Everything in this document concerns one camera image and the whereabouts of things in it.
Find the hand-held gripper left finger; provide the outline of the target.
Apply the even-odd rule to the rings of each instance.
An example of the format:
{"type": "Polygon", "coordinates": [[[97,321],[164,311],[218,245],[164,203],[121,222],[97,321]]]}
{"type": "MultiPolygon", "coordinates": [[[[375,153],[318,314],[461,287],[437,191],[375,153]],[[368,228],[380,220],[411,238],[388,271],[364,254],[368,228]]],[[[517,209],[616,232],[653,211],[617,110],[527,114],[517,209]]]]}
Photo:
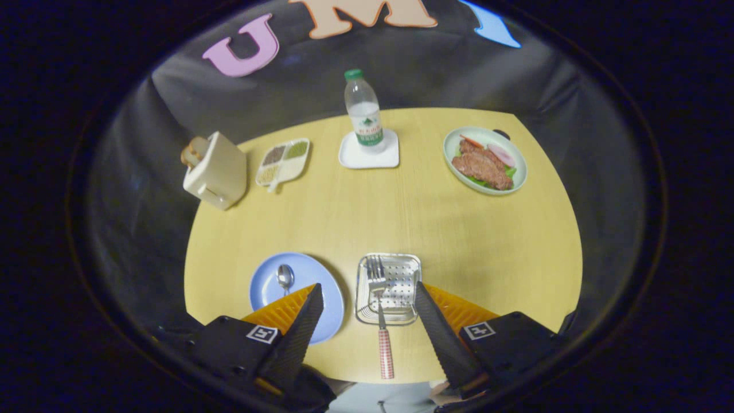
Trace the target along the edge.
{"type": "Polygon", "coordinates": [[[322,312],[322,285],[311,284],[243,319],[217,317],[186,340],[186,354],[236,386],[283,396],[295,385],[322,312]]]}

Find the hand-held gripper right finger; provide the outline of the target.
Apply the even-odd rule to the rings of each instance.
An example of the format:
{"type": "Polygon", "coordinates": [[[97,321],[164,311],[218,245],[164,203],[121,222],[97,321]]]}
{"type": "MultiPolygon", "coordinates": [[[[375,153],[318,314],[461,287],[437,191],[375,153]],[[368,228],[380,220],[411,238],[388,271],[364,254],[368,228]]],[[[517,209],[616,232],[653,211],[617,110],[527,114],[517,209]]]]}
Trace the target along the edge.
{"type": "Polygon", "coordinates": [[[565,337],[520,311],[498,315],[424,282],[415,285],[414,307],[462,399],[524,378],[565,346],[565,337]]]}

